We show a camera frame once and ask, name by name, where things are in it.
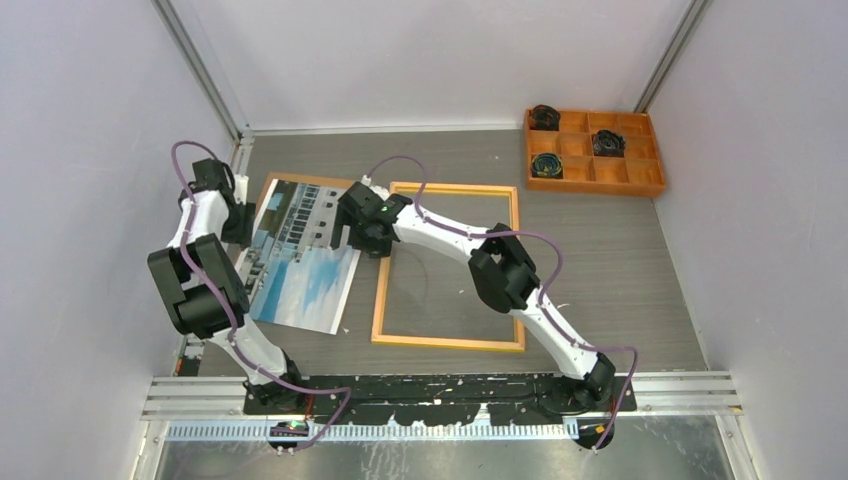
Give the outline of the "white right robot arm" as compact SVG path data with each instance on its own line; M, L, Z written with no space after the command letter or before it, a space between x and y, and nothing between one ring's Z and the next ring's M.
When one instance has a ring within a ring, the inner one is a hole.
M432 212L419 197L373 186L368 178L339 198L332 248L347 244L372 258L385 258L396 243L428 248L465 264L479 299L490 309L517 318L571 380L571 397L596 410L612 394L615 366L588 343L550 300L548 284L521 240L524 233L503 223L484 228Z

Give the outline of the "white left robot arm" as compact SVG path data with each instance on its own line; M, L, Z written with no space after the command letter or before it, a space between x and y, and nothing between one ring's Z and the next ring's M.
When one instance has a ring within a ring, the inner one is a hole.
M244 198L247 179L212 158L192 169L194 178L179 197L177 233L147 258L166 312L180 334L208 340L236 362L249 398L296 413L307 389L295 363L251 318L246 286L226 252L228 245L251 243L256 206Z

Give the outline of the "brown fibreboard backing board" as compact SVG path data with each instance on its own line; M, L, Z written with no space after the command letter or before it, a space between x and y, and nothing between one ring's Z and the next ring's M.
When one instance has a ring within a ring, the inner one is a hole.
M272 184L275 181L291 181L295 183L316 184L320 186L328 186L342 189L347 189L354 183L352 179L272 172L265 179L263 188L261 189L260 194L258 196L258 202L264 200L267 197L268 192L272 190Z

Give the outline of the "building and sky photo print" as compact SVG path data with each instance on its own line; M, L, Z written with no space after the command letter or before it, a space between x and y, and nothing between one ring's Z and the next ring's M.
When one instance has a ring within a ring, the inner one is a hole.
M337 202L347 189L275 181L258 202L252 243L237 262L253 320L338 332L360 255L344 244L330 246Z

